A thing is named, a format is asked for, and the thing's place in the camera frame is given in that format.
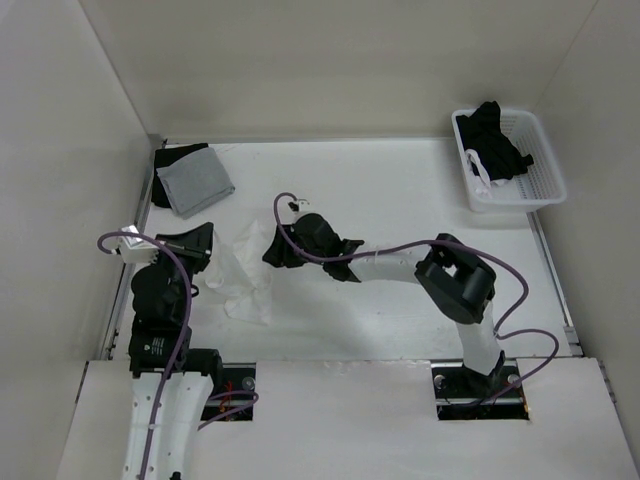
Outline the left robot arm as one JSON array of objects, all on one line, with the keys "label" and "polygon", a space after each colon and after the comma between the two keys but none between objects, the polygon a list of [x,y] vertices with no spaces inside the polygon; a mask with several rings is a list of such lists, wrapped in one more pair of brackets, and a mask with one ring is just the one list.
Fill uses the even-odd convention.
[{"label": "left robot arm", "polygon": [[207,399],[224,387],[215,349],[190,341],[193,278],[209,264],[214,226],[206,222],[154,243],[124,238],[129,263],[141,264],[131,280],[134,311],[128,345],[132,414],[122,470],[125,479],[187,479],[192,449]]}]

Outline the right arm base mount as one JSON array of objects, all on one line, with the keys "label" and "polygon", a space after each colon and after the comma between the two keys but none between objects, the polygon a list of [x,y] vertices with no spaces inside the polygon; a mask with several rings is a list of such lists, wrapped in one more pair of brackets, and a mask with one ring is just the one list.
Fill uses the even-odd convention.
[{"label": "right arm base mount", "polygon": [[484,377],[461,362],[431,365],[436,413],[442,421],[529,419],[517,363],[508,360],[492,377]]}]

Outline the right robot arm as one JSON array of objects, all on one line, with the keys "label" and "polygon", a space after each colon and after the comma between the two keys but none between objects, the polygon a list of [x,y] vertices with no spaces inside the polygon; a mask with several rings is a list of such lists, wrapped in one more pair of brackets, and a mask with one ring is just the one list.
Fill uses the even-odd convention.
[{"label": "right robot arm", "polygon": [[495,271],[450,234],[422,254],[416,247],[384,253],[363,240],[340,237],[317,213],[298,214],[276,228],[262,260],[274,268],[322,267],[341,282],[394,281],[421,286],[457,328],[463,350],[463,380],[473,394],[489,394],[500,383],[504,352],[493,333]]}]

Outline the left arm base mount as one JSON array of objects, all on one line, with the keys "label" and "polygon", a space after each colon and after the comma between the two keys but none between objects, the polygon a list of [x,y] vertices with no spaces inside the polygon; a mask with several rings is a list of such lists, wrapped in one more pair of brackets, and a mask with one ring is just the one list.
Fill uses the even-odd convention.
[{"label": "left arm base mount", "polygon": [[251,421],[256,373],[255,363],[225,363],[221,381],[207,399],[201,421]]}]

